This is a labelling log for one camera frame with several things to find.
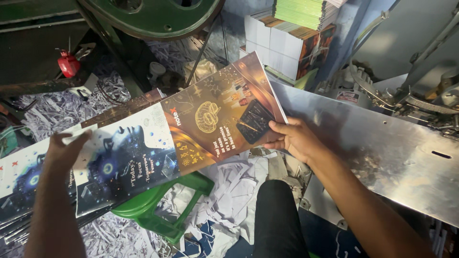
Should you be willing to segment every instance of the notex logo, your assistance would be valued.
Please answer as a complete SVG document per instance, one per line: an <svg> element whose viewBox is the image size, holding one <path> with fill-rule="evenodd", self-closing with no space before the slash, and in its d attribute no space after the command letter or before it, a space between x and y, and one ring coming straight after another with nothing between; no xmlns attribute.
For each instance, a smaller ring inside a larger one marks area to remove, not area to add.
<svg viewBox="0 0 459 258"><path fill-rule="evenodd" d="M171 111L171 114L174 116L175 121L177 122L177 126L181 125L182 123L180 123L180 118L179 118L179 115L177 114L177 110L175 110L175 107L171 109L170 111Z"/></svg>

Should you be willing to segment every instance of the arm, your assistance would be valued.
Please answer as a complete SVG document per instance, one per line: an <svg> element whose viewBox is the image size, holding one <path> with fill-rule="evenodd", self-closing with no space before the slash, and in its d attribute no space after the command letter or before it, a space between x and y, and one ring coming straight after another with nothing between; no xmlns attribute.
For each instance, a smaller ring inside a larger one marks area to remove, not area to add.
<svg viewBox="0 0 459 258"><path fill-rule="evenodd" d="M269 122L272 130L285 136L265 147L285 148L311 167L370 257L435 257L427 243L368 190L302 120L288 118L288 122L290 125Z"/></svg>
<svg viewBox="0 0 459 258"><path fill-rule="evenodd" d="M25 258L86 257L75 212L64 183L83 144L91 137L91 131L66 146L62 139L70 136L54 134L50 138L50 147L37 186Z"/></svg>

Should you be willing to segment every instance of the hand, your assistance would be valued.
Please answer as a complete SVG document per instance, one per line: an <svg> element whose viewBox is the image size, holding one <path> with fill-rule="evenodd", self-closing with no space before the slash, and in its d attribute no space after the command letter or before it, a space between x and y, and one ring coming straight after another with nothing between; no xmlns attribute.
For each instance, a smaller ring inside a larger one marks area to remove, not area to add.
<svg viewBox="0 0 459 258"><path fill-rule="evenodd" d="M299 118L287 117L289 125L269 122L269 127L285 136L275 142L264 144L267 149L286 149L299 161L311 165L316 157L331 151L320 142L314 133Z"/></svg>
<svg viewBox="0 0 459 258"><path fill-rule="evenodd" d="M77 161L84 143L91 138L92 131L87 130L69 145L65 145L62 139L71 136L72 134L53 134L50 137L50 146L46 152L43 172L53 170L56 173L67 173Z"/></svg>

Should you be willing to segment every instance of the brain illustration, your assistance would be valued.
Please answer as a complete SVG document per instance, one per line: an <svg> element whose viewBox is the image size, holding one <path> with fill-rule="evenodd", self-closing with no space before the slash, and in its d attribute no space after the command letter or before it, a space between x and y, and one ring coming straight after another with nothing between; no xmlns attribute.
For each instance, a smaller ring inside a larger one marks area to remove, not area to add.
<svg viewBox="0 0 459 258"><path fill-rule="evenodd" d="M202 103L196 110L196 125L204 133L211 133L217 128L218 116L217 113L221 107L210 101Z"/></svg>

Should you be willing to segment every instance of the leg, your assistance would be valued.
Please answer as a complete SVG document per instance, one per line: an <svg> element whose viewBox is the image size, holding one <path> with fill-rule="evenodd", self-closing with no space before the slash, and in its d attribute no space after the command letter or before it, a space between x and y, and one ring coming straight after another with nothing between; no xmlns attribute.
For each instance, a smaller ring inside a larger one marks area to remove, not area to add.
<svg viewBox="0 0 459 258"><path fill-rule="evenodd" d="M254 240L254 258L309 258L295 201L286 182L269 180L261 185Z"/></svg>

